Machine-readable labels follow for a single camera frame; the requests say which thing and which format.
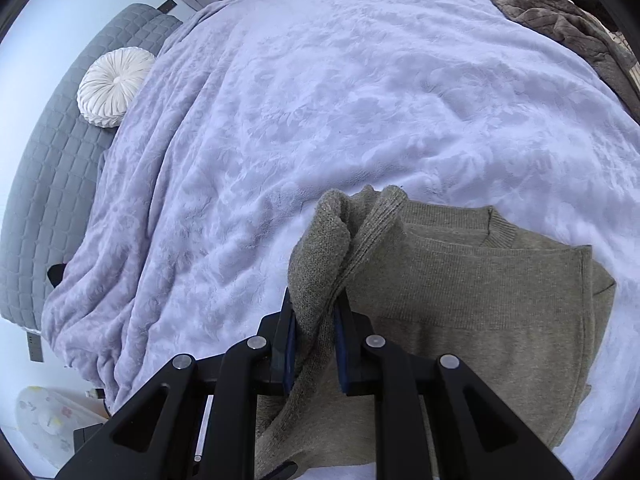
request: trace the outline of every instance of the bed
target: bed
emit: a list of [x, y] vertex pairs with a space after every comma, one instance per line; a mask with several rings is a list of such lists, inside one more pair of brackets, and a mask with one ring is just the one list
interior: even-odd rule
[[2, 221], [5, 319], [40, 332], [42, 305], [53, 288], [47, 271], [71, 259], [86, 231], [98, 164], [116, 128], [93, 126], [81, 117], [76, 93], [82, 76], [102, 54], [123, 46], [158, 54], [181, 24], [151, 6], [128, 6], [80, 53], [51, 96], [20, 160]]
[[212, 4], [164, 42], [127, 112], [43, 334], [117, 410], [174, 354], [223, 352], [278, 310], [324, 190], [491, 203], [592, 244], [618, 282], [556, 449], [590, 480], [640, 403], [639, 139], [586, 63], [488, 0]]

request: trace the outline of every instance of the striped fabric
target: striped fabric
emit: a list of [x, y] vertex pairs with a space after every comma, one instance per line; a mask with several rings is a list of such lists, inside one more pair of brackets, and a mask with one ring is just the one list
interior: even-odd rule
[[[593, 14], [591, 14], [590, 12], [587, 12], [586, 10], [582, 10], [582, 12], [584, 12], [590, 20], [594, 21], [600, 28], [602, 28], [609, 35], [609, 37], [613, 41], [616, 42], [616, 44], [618, 46], [620, 46], [620, 47], [624, 48], [625, 50], [627, 50], [630, 55], [634, 54], [634, 52], [631, 50], [631, 46], [629, 45], [629, 42], [626, 40], [626, 38], [625, 38], [624, 34], [622, 34], [622, 32], [620, 32], [620, 31], [611, 32]], [[640, 95], [640, 63], [636, 63], [635, 65], [633, 65], [628, 70], [628, 74], [629, 74], [629, 78], [631, 79], [633, 85], [636, 87], [636, 92], [638, 93], [638, 95]]]

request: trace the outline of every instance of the white round pillow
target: white round pillow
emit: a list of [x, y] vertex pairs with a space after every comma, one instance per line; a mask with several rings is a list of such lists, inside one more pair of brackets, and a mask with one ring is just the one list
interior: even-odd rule
[[100, 56], [86, 71], [78, 88], [78, 108], [91, 124], [118, 126], [156, 57], [136, 46]]

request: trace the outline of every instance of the sweater sleeve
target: sweater sleeve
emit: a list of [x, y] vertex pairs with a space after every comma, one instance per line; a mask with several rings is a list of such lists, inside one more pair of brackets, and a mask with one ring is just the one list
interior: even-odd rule
[[593, 341], [593, 355], [595, 357], [604, 338], [611, 308], [613, 307], [613, 299], [616, 294], [616, 280], [597, 262], [593, 263], [591, 290], [593, 291], [593, 315], [595, 322]]

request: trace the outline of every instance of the bed sheet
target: bed sheet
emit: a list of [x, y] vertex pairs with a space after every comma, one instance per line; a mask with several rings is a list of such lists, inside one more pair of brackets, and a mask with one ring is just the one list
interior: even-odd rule
[[[618, 282], [592, 391], [556, 449], [590, 480], [640, 404], [639, 150], [596, 73], [489, 0], [212, 4], [127, 112], [43, 333], [117, 410], [174, 354], [223, 352], [279, 310], [325, 190], [493, 204], [592, 244]], [[305, 477], [373, 478], [345, 471]]]

